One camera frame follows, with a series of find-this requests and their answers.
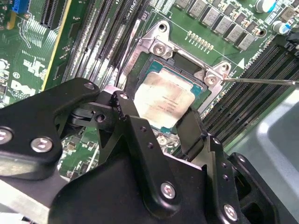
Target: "black bracket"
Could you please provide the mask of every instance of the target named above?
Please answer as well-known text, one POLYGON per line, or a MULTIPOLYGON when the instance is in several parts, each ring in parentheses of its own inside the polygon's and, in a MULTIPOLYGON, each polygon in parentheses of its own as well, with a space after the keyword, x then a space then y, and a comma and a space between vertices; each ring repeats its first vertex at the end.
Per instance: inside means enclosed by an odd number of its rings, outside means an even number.
POLYGON ((96 99, 99 89, 76 78, 0 110, 0 176, 27 180, 49 177, 62 153, 60 134, 69 113, 96 99))

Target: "blue connector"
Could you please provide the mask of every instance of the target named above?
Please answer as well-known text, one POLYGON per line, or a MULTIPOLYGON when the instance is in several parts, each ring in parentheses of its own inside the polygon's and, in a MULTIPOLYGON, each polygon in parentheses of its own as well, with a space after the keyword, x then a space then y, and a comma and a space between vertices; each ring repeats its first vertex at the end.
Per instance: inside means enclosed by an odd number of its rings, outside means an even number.
POLYGON ((14 7, 12 10, 19 13, 25 13, 28 9, 29 0, 14 0, 14 7))

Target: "screwdriver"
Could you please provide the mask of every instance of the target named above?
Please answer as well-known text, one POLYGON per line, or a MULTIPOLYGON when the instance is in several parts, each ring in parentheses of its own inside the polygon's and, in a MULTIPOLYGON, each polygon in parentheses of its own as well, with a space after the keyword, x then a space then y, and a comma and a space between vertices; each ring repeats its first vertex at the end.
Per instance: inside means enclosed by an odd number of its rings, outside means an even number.
POLYGON ((274 84, 274 85, 289 85, 299 86, 299 81, 293 80, 274 80, 274 79, 254 79, 254 78, 225 78, 225 82, 236 83, 261 83, 261 84, 274 84))

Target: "motherboard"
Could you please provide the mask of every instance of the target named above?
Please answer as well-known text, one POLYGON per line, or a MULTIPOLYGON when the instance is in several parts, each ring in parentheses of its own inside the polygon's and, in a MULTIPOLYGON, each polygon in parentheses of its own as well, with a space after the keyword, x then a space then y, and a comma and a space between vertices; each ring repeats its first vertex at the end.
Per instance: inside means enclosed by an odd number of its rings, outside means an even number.
MULTIPOLYGON (((189 107, 228 145, 287 96, 290 88, 223 79, 297 80, 298 49, 276 45, 298 22, 299 0, 0 0, 0 107, 75 77, 114 85, 134 99, 161 149, 183 158, 175 126, 189 107), (259 94, 272 98, 253 104, 259 94)), ((63 147, 58 169, 68 180, 97 165, 95 129, 63 147)))

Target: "silver screw head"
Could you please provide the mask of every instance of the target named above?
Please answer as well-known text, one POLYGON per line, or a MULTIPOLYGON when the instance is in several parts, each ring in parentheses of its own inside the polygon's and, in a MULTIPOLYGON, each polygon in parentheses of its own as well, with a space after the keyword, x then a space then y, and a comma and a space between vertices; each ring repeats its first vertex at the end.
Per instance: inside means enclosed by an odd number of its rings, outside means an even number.
POLYGON ((238 158, 241 160, 241 162, 246 162, 243 156, 239 155, 238 158))
POLYGON ((53 143, 47 138, 36 138, 31 144, 31 148, 38 153, 46 153, 53 147, 53 143))
POLYGON ((126 93, 121 93, 120 96, 124 99, 129 99, 129 96, 126 93))
POLYGON ((224 205, 224 211, 230 220, 234 222, 238 220, 237 213, 231 205, 229 204, 224 205))
POLYGON ((85 83, 84 86, 90 90, 94 90, 94 85, 92 83, 85 83))
POLYGON ((215 83, 215 78, 211 77, 211 78, 208 78, 207 82, 210 84, 210 85, 213 85, 215 83))
POLYGON ((153 50, 156 55, 163 55, 165 53, 165 46, 162 44, 156 44, 153 50))
POLYGON ((176 191, 174 187, 165 182, 161 184, 161 192, 164 195, 164 197, 168 199, 173 199, 176 196, 176 191))
POLYGON ((0 128, 0 145, 8 143, 13 138, 13 134, 4 128, 0 128))
POLYGON ((217 144, 221 144, 221 143, 219 142, 219 140, 216 139, 216 138, 214 138, 214 142, 216 142, 217 144))

